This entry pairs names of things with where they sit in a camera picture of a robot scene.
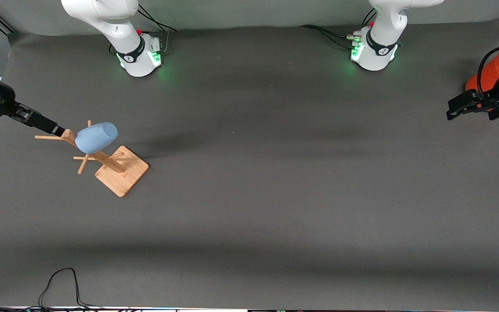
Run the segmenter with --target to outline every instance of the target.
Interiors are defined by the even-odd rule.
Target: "gray tablecloth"
[[[18,101],[115,123],[106,151],[151,169],[118,198],[95,162],[78,176],[80,152],[0,118],[0,304],[72,266],[107,306],[499,310],[497,122],[445,116],[499,20],[402,41],[366,72],[311,29],[186,31],[133,78],[103,36],[14,38]],[[64,280],[47,304],[73,303]]]

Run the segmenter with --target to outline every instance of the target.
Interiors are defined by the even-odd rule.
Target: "wooden peg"
[[[61,134],[61,138],[65,140],[67,143],[71,144],[72,146],[76,147],[76,133],[70,129],[65,129],[63,134]]]
[[[40,140],[62,140],[62,138],[59,138],[58,136],[34,136],[34,139],[40,139]]]
[[[74,160],[84,160],[84,156],[74,156],[73,159]],[[87,159],[88,160],[97,160],[97,159],[95,159],[93,157],[88,157]]]
[[[113,170],[114,172],[122,173],[126,170],[123,165],[119,164],[116,160],[109,158],[109,156],[107,156],[107,154],[105,154],[101,150],[93,154],[92,157],[97,159],[97,161],[104,164],[105,166],[111,168],[111,170]]]
[[[82,174],[82,172],[84,172],[88,158],[90,158],[90,154],[86,154],[86,156],[82,159],[82,164],[80,164],[80,168],[78,168],[78,174]]]
[[[113,155],[109,156],[109,159],[113,159],[113,158],[121,157],[122,155],[124,155],[124,153],[117,153],[117,154],[113,154]]]

